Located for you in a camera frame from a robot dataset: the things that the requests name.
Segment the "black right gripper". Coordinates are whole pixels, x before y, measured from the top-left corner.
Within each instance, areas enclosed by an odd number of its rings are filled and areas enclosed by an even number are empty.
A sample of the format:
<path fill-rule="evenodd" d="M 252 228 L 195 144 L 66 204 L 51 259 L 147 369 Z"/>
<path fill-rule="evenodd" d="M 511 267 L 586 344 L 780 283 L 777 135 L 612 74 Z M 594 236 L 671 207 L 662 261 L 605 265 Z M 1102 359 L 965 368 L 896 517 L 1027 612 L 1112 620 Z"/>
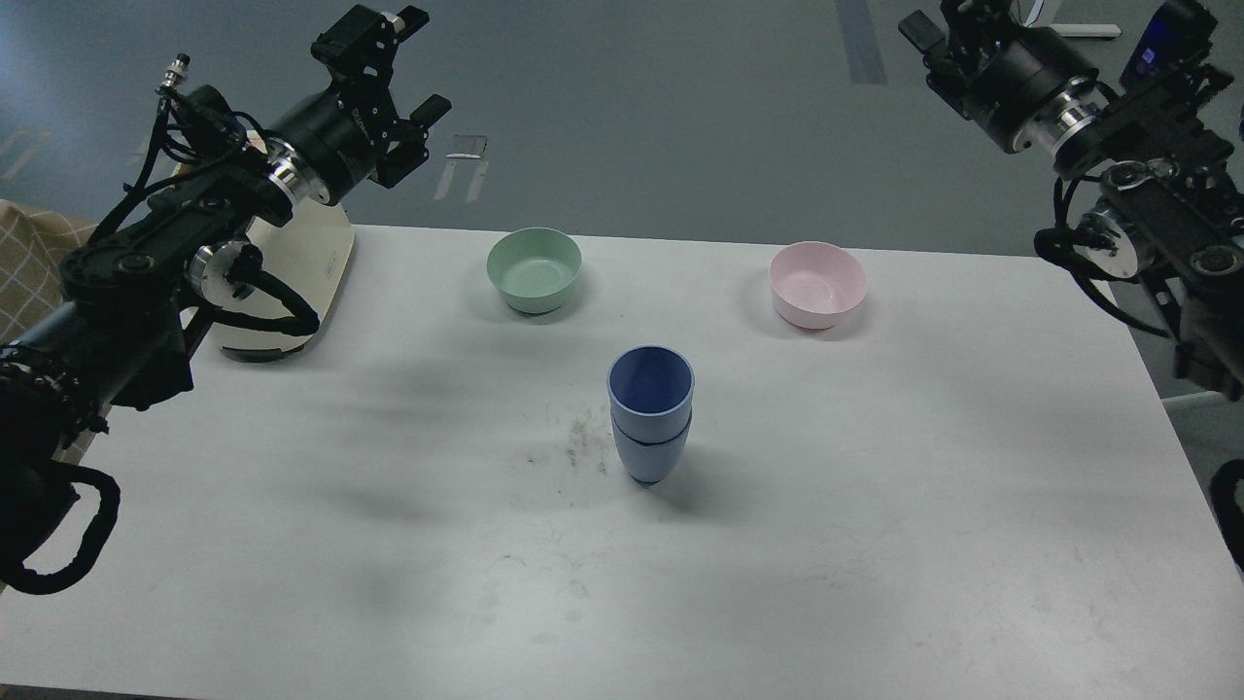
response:
<path fill-rule="evenodd" d="M 1085 96 L 1100 70 L 1060 34 L 1026 29 L 1014 1 L 939 1 L 942 29 L 916 10 L 899 34 L 921 53 L 926 83 L 963 121 L 973 121 L 1006 154 L 1039 147 L 1056 155 L 1093 121 Z M 974 75 L 963 45 L 995 45 Z"/>

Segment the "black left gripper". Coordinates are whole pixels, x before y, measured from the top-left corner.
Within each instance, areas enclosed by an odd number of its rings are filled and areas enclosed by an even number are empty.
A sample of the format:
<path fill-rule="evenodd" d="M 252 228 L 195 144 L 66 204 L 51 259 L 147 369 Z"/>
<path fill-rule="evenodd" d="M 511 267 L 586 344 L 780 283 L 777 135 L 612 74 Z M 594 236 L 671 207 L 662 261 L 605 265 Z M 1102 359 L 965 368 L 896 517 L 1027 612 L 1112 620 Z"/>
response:
<path fill-rule="evenodd" d="M 428 158 L 432 126 L 452 102 L 430 94 L 401 119 L 391 94 L 401 44 L 430 22 L 417 6 L 376 12 L 364 5 L 320 34 L 311 56 L 328 70 L 328 90 L 299 101 L 267 128 L 318 182 L 315 198 L 337 205 L 360 182 L 394 188 Z"/>

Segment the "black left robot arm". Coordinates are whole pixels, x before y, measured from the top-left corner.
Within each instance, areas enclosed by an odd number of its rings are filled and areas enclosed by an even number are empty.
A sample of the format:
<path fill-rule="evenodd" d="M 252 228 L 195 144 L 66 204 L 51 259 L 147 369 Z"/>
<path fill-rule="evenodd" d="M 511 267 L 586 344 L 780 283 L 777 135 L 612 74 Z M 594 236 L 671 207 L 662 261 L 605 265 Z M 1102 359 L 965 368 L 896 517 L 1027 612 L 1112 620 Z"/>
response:
<path fill-rule="evenodd" d="M 2 344 L 6 588 L 58 593 L 98 561 L 119 485 L 58 453 L 106 434 L 108 407 L 147 409 L 192 390 L 192 356 L 213 325 L 318 331 L 317 311 L 267 274 L 246 231 L 258 219 L 289 225 L 301 201 L 336 205 L 361 182 L 396 187 L 428 160 L 430 128 L 452 102 L 432 94 L 402 116 L 391 94 L 398 48 L 427 22 L 417 6 L 352 6 L 310 48 L 328 88 L 272 126 L 213 86 L 182 92 L 190 58 L 173 58 L 139 177 L 58 264 L 61 305 Z"/>

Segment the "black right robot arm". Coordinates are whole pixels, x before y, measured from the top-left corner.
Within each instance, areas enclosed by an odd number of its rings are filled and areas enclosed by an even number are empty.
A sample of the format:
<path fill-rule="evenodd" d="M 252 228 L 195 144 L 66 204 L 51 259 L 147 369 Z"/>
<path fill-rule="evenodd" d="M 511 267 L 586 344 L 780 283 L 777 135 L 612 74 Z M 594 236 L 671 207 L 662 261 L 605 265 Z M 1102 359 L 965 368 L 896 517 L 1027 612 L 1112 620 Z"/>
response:
<path fill-rule="evenodd" d="M 1208 62 L 1217 20 L 1198 1 L 1156 9 L 1120 85 L 1009 1 L 943 1 L 899 32 L 927 85 L 1005 154 L 1052 157 L 1054 224 L 1035 234 L 1100 310 L 1164 338 L 1172 371 L 1242 400 L 1242 191 L 1232 143 L 1199 109 L 1232 76 Z"/>

